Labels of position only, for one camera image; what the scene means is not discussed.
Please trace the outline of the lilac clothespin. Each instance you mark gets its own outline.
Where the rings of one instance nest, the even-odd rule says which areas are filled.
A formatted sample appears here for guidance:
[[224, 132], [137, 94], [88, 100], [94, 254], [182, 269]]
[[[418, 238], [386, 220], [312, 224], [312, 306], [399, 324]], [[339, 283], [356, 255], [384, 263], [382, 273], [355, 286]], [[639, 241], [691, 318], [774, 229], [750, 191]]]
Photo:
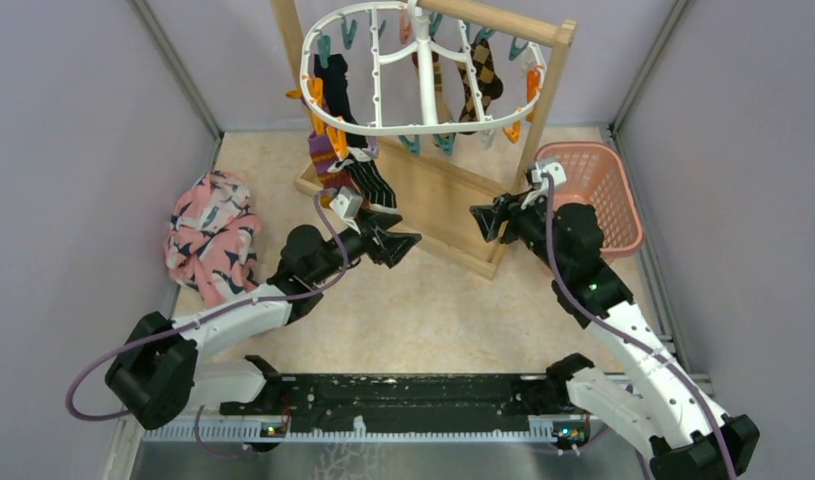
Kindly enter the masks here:
[[378, 138], [375, 136], [367, 136], [366, 146], [363, 147], [361, 151], [370, 159], [377, 159], [380, 152]]

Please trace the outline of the maroon purple striped sock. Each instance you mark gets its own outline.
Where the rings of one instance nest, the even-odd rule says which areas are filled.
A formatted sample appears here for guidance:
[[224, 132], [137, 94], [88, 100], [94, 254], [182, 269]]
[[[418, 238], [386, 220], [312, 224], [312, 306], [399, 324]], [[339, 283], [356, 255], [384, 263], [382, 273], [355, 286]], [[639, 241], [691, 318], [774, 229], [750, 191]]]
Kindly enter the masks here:
[[311, 131], [307, 141], [316, 177], [323, 189], [333, 189], [338, 192], [342, 187], [348, 187], [355, 193], [360, 193], [359, 188], [348, 173], [345, 171], [329, 171], [330, 167], [336, 165], [339, 158], [326, 134], [317, 135], [314, 131]]

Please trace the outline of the white plastic sock hanger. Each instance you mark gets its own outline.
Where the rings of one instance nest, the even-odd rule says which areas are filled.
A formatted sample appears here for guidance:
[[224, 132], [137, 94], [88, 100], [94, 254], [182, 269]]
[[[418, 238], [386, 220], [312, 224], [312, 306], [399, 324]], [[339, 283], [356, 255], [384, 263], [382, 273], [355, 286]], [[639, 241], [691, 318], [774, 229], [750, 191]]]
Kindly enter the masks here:
[[[410, 21], [409, 27], [405, 30], [407, 37], [402, 48], [390, 54], [383, 54], [379, 50], [380, 28], [378, 15], [383, 11], [402, 12]], [[314, 59], [320, 59], [323, 66], [328, 64], [326, 57], [330, 53], [330, 40], [324, 32], [326, 26], [357, 13], [368, 14], [372, 42], [370, 53], [372, 55], [372, 76], [374, 81], [372, 93], [374, 119], [366, 126], [352, 124], [339, 116], [333, 115], [331, 105], [324, 100], [322, 83], [314, 80], [308, 67], [308, 63]], [[431, 23], [438, 16], [448, 16], [457, 20], [462, 41], [461, 50], [447, 49], [432, 39]], [[527, 85], [528, 101], [526, 105], [507, 116], [494, 118], [485, 112], [482, 105], [484, 96], [478, 89], [477, 68], [472, 60], [474, 50], [468, 35], [468, 29], [472, 23], [480, 25], [483, 35], [503, 32], [510, 35], [514, 40], [526, 40], [525, 47], [532, 52], [534, 57], [531, 69], [538, 73], [539, 78], [536, 82], [529, 82]], [[575, 29], [576, 25], [573, 22], [567, 22], [563, 26], [555, 26], [476, 1], [371, 1], [358, 3], [337, 9], [322, 17], [305, 35], [301, 46], [302, 65], [299, 68], [298, 76], [300, 97], [310, 109], [314, 128], [319, 133], [342, 132], [379, 137], [451, 134], [501, 129], [510, 140], [515, 140], [519, 122], [530, 119], [532, 126], [529, 135], [536, 137], [539, 131], [543, 129], [548, 118]], [[458, 123], [442, 123], [439, 121], [436, 114], [436, 87], [433, 71], [433, 58], [435, 56], [465, 65], [473, 105], [476, 109], [476, 120]], [[397, 63], [411, 57], [415, 57], [418, 63], [419, 99], [421, 101], [423, 121], [420, 124], [387, 126], [382, 120], [381, 69], [385, 65]]]

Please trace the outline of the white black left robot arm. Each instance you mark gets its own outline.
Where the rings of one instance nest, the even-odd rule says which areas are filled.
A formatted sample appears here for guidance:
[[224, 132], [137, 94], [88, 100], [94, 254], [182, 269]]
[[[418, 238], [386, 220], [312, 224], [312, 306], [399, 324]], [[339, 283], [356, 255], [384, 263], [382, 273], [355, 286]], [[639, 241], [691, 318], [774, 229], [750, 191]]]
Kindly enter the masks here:
[[169, 319], [153, 312], [140, 319], [105, 374], [107, 387], [146, 430], [227, 403], [275, 411], [283, 388], [268, 377], [264, 360], [215, 362], [213, 356], [305, 317], [323, 299], [326, 283], [362, 257], [396, 266], [422, 239], [393, 231], [401, 220], [362, 210], [355, 227], [329, 240], [313, 225], [295, 227], [275, 274], [254, 290], [197, 314]]

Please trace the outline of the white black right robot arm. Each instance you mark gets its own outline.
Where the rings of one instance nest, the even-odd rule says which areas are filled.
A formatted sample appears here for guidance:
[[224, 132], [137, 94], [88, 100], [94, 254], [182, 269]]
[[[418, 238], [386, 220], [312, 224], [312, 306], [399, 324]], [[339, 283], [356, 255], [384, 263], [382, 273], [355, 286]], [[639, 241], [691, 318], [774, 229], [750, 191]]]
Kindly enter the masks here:
[[522, 242], [553, 273], [558, 303], [618, 360], [621, 387], [581, 354], [546, 371], [546, 398], [559, 412], [594, 414], [628, 442], [656, 479], [736, 479], [747, 471], [760, 432], [700, 389], [646, 321], [629, 287], [601, 256], [604, 234], [593, 206], [555, 207], [540, 194], [503, 194], [469, 209], [483, 239]]

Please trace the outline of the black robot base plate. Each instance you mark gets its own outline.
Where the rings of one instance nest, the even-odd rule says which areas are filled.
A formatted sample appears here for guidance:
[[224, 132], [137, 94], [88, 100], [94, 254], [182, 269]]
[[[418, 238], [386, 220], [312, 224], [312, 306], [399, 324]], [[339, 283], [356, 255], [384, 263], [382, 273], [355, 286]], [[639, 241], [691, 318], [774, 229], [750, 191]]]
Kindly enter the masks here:
[[532, 420], [584, 412], [543, 374], [270, 375], [254, 400], [219, 411], [275, 416], [292, 433], [348, 432], [361, 418], [385, 434], [526, 432]]

